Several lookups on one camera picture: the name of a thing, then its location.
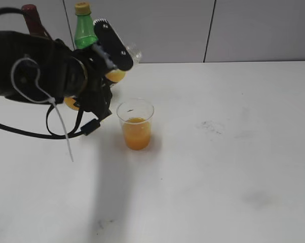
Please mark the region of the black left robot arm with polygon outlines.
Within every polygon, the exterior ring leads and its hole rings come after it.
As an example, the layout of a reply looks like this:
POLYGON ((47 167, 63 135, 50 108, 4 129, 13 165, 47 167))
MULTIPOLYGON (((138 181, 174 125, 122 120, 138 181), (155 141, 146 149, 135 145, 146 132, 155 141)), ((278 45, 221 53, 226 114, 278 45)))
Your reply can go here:
POLYGON ((107 20, 95 21, 94 32, 100 40, 71 50, 59 40, 0 31, 0 96, 28 103, 74 97, 104 119, 111 100, 105 75, 130 70, 133 59, 107 20))

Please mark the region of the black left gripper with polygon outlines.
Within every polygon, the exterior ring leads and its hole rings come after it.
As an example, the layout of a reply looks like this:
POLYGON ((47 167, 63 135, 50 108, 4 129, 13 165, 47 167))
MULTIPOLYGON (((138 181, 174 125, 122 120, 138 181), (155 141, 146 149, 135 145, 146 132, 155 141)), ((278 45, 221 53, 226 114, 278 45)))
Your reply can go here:
POLYGON ((111 114, 112 98, 105 75, 115 68, 128 71, 134 62, 106 19, 94 20, 94 33, 97 41, 74 51, 61 40, 55 41, 55 60, 60 61, 55 71, 55 99, 59 103, 74 97, 83 111, 103 120, 111 114))

